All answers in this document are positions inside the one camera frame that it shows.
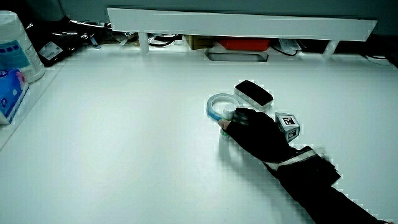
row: tape roll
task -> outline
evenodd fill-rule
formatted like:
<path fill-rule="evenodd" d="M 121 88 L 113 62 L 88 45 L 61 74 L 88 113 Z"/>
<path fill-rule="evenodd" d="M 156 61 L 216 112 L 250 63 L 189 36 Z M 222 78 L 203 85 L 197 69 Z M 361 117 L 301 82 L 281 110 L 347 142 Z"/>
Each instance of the tape roll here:
<path fill-rule="evenodd" d="M 220 113 L 217 113 L 214 109 L 213 109 L 213 105 L 217 102 L 217 101 L 227 101 L 230 102 L 234 105 L 239 105 L 239 107 L 243 107 L 243 102 L 242 100 L 240 100 L 237 96 L 235 95 L 231 95 L 231 94 L 227 94 L 227 93 L 219 93 L 219 94 L 215 94 L 212 97 L 209 98 L 209 100 L 207 101 L 207 114 L 209 116 L 211 116 L 213 119 L 215 119 L 216 121 L 219 121 L 221 119 L 223 119 L 223 115 Z"/>

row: red box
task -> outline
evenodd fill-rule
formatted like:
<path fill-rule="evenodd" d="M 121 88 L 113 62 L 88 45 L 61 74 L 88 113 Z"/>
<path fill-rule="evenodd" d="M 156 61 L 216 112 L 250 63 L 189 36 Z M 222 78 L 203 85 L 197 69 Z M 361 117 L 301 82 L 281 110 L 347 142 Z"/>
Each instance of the red box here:
<path fill-rule="evenodd" d="M 221 37 L 217 38 L 227 50 L 265 51 L 269 47 L 270 39 L 252 37 Z"/>

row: reflective stripe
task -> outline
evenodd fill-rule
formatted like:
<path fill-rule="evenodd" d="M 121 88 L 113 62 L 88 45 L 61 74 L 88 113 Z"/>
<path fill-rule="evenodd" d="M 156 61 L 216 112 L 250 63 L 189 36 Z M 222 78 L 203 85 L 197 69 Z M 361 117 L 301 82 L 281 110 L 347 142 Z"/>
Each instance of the reflective stripe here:
<path fill-rule="evenodd" d="M 277 170 L 280 166 L 284 166 L 284 165 L 289 165 L 289 164 L 293 164 L 295 162 L 299 162 L 302 161 L 306 158 L 309 158 L 311 156 L 316 155 L 317 153 L 314 150 L 310 150 L 308 152 L 304 152 L 303 154 L 300 154 L 296 157 L 293 157 L 289 160 L 286 160 L 285 162 L 281 162 L 281 163 L 273 163 L 273 162 L 264 162 L 266 163 L 271 169 L 273 170 Z"/>

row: cardboard box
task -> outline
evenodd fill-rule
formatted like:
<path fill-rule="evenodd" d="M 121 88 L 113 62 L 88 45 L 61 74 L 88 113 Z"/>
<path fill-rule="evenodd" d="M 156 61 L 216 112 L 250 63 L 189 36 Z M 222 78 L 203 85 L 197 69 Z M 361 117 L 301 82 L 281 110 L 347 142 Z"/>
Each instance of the cardboard box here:
<path fill-rule="evenodd" d="M 28 89 L 19 69 L 0 70 L 0 124 L 11 124 Z"/>
<path fill-rule="evenodd" d="M 202 35 L 184 35 L 192 50 L 207 49 L 214 45 L 214 37 Z"/>

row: black glove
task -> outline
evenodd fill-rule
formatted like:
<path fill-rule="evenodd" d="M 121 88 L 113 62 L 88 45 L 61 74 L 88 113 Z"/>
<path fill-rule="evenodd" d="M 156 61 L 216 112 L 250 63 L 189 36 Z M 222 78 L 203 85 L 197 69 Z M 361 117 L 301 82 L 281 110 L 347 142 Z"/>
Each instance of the black glove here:
<path fill-rule="evenodd" d="M 297 154 L 272 118 L 262 112 L 236 108 L 225 130 L 244 150 L 264 162 L 283 162 Z"/>

